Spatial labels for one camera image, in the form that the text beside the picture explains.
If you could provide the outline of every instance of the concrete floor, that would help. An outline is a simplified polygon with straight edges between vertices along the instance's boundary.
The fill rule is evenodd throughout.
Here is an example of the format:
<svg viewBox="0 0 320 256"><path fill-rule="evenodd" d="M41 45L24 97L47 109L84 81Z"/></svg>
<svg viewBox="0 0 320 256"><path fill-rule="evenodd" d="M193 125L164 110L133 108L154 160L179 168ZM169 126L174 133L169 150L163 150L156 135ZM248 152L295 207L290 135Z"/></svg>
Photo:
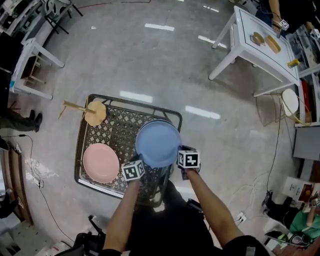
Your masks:
<svg viewBox="0 0 320 256"><path fill-rule="evenodd" d="M75 3L81 7L101 2ZM256 86L278 82L243 59L210 81L209 73L228 49L212 49L209 42L198 39L203 36L215 40L232 14L233 5L227 0L114 1L80 10L84 17L73 12L72 19L66 17L62 23L70 34L54 33L45 46L65 62L64 68L44 67L38 74L47 84L36 87L53 94L53 100L18 96L23 115L29 115L31 109L43 113L40 131L27 134L34 142L32 158L39 162L38 170L47 178L42 191L61 229L74 239L89 225L89 215L110 218L120 202L74 181L82 114L66 110L58 120L63 102L84 105L90 94L119 98L120 91L127 91L151 96L152 105L182 114L182 140L201 151L201 176L226 204L231 200L229 209L233 216L245 211L248 220L239 228L262 241L268 218L255 216L262 215L261 202L275 153L278 124L263 126L262 123L275 118L274 103L270 96L261 96L256 104L253 91ZM174 27L174 31L147 28L146 23ZM229 45L228 36L222 43ZM220 119L189 113L186 106L214 112ZM269 180L269 189L275 194L281 193L286 176L294 176L298 170L291 145L295 129L292 121L287 121L287 125L280 123L277 156ZM15 141L29 159L28 138ZM252 188L243 187L233 196L243 185L252 185L256 178L253 206ZM196 198L177 168L170 179L185 199ZM69 243L54 223L27 166L25 190L34 223L52 238Z"/></svg>

